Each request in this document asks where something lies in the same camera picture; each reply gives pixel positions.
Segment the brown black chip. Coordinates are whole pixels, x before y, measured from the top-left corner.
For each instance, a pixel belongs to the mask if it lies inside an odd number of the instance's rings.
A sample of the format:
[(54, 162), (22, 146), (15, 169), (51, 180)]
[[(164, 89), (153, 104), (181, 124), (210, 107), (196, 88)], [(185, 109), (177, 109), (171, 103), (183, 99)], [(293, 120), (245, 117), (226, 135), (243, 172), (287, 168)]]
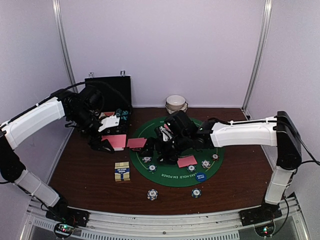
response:
[(213, 161), (218, 161), (219, 159), (220, 159), (220, 156), (217, 153), (212, 155), (212, 160)]

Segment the blue tan ten chip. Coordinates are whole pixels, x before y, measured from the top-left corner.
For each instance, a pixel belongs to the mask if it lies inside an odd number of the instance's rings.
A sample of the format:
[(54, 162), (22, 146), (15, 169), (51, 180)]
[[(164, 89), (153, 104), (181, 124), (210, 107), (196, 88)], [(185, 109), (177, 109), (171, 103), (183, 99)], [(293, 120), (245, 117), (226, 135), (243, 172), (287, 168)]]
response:
[(142, 158), (142, 161), (144, 163), (149, 163), (151, 160), (152, 160), (152, 157), (150, 157), (150, 156), (145, 156), (145, 157)]

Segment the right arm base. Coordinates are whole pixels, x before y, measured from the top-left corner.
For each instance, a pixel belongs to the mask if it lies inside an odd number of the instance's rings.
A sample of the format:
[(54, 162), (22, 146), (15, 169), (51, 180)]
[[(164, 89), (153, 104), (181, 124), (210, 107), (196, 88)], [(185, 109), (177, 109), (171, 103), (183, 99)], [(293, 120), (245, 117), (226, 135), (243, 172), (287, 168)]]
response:
[(274, 220), (275, 218), (281, 217), (283, 214), (279, 208), (271, 207), (255, 207), (250, 209), (241, 210), (239, 217), (242, 226), (255, 225), (267, 221)]

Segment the blue small blind button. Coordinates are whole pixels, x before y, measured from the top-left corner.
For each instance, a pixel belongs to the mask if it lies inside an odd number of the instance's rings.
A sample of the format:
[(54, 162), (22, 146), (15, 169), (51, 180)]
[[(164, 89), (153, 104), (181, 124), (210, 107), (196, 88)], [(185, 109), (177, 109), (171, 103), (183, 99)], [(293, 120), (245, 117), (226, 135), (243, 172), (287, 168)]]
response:
[(205, 182), (207, 180), (207, 175), (204, 173), (204, 172), (198, 172), (196, 175), (195, 175), (195, 179), (198, 181), (198, 182)]

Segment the red-backed card deck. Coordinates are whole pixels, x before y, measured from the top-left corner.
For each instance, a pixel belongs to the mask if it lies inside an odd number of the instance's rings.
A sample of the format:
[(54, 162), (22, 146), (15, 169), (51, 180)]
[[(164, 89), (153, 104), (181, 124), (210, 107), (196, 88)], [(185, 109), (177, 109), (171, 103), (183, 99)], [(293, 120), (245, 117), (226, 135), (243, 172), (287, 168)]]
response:
[(126, 147), (127, 135), (116, 134), (116, 135), (105, 135), (102, 136), (102, 140), (108, 140), (115, 151), (123, 151)]

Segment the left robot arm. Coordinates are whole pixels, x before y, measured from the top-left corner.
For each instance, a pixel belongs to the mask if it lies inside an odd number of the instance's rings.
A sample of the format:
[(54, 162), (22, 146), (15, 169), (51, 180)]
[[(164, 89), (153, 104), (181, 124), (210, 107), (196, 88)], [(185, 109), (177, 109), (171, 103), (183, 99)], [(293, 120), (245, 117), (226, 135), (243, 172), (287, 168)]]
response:
[(61, 222), (72, 218), (67, 200), (44, 183), (20, 161), (15, 149), (28, 137), (48, 124), (65, 118), (72, 127), (90, 136), (89, 146), (95, 151), (113, 154), (114, 148), (102, 139), (105, 129), (115, 127), (119, 119), (100, 119), (104, 96), (93, 85), (76, 93), (62, 88), (0, 126), (0, 175), (37, 198)]

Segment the red card bottom player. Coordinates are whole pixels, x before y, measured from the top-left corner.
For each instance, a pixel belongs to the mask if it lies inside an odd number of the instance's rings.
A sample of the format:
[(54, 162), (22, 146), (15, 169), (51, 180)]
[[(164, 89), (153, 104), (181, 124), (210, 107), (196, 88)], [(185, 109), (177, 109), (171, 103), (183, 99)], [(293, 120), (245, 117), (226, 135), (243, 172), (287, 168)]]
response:
[(188, 167), (190, 165), (197, 165), (197, 164), (198, 164), (198, 162), (193, 155), (181, 157), (177, 161), (177, 165), (179, 168), (184, 168), (184, 167)]

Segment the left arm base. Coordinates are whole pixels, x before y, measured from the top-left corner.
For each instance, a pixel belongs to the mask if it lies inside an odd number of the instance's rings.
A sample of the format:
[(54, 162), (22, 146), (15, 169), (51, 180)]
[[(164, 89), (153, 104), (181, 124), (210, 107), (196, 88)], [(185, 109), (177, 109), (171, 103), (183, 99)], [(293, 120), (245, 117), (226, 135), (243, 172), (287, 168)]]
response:
[(45, 214), (45, 217), (56, 222), (66, 223), (73, 227), (86, 227), (90, 217), (90, 213), (85, 210), (68, 208), (66, 216), (56, 216), (48, 210)]

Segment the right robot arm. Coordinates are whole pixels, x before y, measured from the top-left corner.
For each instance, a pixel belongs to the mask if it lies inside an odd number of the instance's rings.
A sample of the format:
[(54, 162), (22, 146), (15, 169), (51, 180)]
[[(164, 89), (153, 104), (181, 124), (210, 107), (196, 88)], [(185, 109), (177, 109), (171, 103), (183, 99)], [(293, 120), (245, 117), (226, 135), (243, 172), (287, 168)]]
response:
[(206, 150), (226, 146), (263, 145), (277, 148), (276, 167), (266, 189), (264, 200), (256, 210), (259, 220), (268, 220), (279, 207), (295, 170), (302, 164), (302, 143), (298, 130), (285, 111), (258, 120), (222, 121), (210, 118), (200, 126), (179, 110), (164, 120), (165, 126), (155, 128), (140, 156), (176, 164), (186, 150)]

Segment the green blue chip bottom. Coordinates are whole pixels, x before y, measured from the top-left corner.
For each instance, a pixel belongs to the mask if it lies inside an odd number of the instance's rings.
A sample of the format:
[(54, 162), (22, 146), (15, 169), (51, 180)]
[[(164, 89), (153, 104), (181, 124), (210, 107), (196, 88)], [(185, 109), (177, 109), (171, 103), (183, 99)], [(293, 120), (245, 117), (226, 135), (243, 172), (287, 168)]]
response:
[(197, 170), (195, 165), (188, 165), (186, 169), (189, 173), (194, 173)]

